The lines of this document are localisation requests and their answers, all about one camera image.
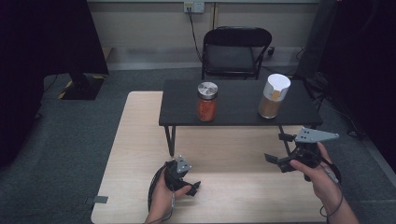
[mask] jar lid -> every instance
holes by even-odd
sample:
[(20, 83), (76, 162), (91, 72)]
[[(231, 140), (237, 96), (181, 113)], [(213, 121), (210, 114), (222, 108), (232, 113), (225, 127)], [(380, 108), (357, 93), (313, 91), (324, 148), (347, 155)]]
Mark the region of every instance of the jar lid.
[(198, 97), (212, 100), (218, 96), (218, 86), (213, 82), (203, 82), (198, 85)]

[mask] table leg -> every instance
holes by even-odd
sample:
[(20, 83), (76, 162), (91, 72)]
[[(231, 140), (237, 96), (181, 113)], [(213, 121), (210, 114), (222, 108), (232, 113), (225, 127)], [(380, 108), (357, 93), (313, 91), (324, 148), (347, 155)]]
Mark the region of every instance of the table leg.
[(165, 128), (166, 141), (168, 142), (169, 155), (173, 157), (175, 155), (175, 137), (176, 137), (176, 126), (172, 126), (172, 134), (169, 133), (169, 126), (163, 126)]
[[(279, 127), (279, 130), (280, 130), (280, 133), (284, 134), (285, 132), (283, 131), (282, 125), (278, 125), (278, 127)], [(282, 141), (285, 144), (285, 148), (286, 148), (286, 151), (288, 152), (288, 156), (289, 156), (291, 154), (291, 152), (290, 152), (288, 141), (286, 141), (286, 140), (282, 140)]]

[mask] hand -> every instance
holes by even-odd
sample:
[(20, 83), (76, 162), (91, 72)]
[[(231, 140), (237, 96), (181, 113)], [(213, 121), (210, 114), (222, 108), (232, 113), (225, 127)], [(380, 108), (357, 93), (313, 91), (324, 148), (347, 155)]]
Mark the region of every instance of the hand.
[[(160, 178), (158, 179), (157, 185), (152, 193), (152, 201), (149, 209), (148, 217), (145, 223), (161, 223), (165, 215), (167, 215), (172, 209), (172, 195), (173, 192), (165, 184), (165, 172), (166, 168), (161, 172)], [(184, 186), (183, 188), (175, 191), (175, 198), (178, 199), (186, 194), (191, 189), (191, 186)]]
[[(323, 146), (323, 144), (318, 143), (318, 148), (320, 150), (321, 156), (329, 163), (332, 163), (329, 154), (327, 153), (326, 147)], [(335, 184), (325, 173), (325, 168), (329, 171), (331, 170), (327, 164), (322, 162), (320, 166), (312, 169), (300, 163), (299, 161), (292, 160), (290, 161), (290, 165), (296, 170), (301, 171), (305, 175), (309, 176), (314, 187), (315, 195), (317, 195), (317, 197), (322, 201), (326, 213), (332, 214), (330, 217), (328, 217), (330, 223), (359, 223), (347, 200), (341, 201), (344, 197), (341, 187), (338, 186), (338, 184)]]
[[(332, 163), (329, 154), (327, 153), (326, 147), (323, 146), (320, 142), (318, 142), (318, 148), (320, 150), (320, 155), (326, 159), (329, 163)], [(324, 168), (331, 170), (330, 167), (324, 162), (321, 163), (320, 166), (312, 169), (299, 161), (293, 160), (290, 162), (290, 165), (294, 167), (296, 170), (301, 171), (305, 175), (309, 176), (312, 181), (315, 195), (321, 200), (325, 200), (326, 197), (332, 195), (335, 197), (337, 201), (341, 198), (341, 190), (338, 188), (336, 184), (332, 182), (332, 180), (326, 175), (324, 172)]]

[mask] black table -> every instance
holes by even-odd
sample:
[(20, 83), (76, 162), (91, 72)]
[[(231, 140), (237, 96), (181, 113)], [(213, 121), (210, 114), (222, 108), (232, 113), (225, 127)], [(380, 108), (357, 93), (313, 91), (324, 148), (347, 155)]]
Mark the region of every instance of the black table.
[(306, 92), (304, 83), (291, 82), (288, 94), (273, 119), (265, 119), (258, 112), (264, 80), (216, 80), (219, 87), (218, 110), (213, 121), (197, 117), (197, 88), (202, 80), (165, 80), (159, 124), (165, 128), (169, 154), (175, 154), (176, 126), (279, 126), (322, 124), (318, 111)]

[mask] white wall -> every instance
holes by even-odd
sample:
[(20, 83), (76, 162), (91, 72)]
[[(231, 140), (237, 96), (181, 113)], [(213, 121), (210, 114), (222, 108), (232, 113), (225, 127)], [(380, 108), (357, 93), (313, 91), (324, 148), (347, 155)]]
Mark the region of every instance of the white wall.
[[(89, 5), (102, 46), (114, 48), (107, 60), (109, 69), (200, 66), (183, 2)], [(317, 7), (318, 3), (206, 2), (205, 13), (192, 14), (197, 48), (202, 50), (204, 36), (212, 27), (258, 26), (273, 35), (271, 46), (276, 47), (265, 64), (296, 65), (295, 56), (305, 45)]]
[[(204, 14), (193, 14), (198, 45), (212, 24), (214, 3)], [(259, 26), (273, 35), (276, 47), (303, 47), (317, 4), (217, 3), (217, 26)], [(92, 17), (104, 47), (186, 48), (193, 44), (183, 3), (90, 3)]]

